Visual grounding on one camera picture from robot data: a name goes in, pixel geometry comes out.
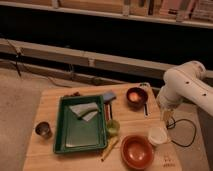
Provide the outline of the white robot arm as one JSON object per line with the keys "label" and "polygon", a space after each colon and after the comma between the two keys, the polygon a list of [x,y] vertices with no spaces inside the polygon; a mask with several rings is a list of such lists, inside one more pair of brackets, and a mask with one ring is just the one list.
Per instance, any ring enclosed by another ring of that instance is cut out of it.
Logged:
{"label": "white robot arm", "polygon": [[189,61],[168,69],[163,76],[165,85],[157,95],[161,120],[167,122],[184,98],[213,116],[213,87],[203,82],[206,69],[199,61]]}

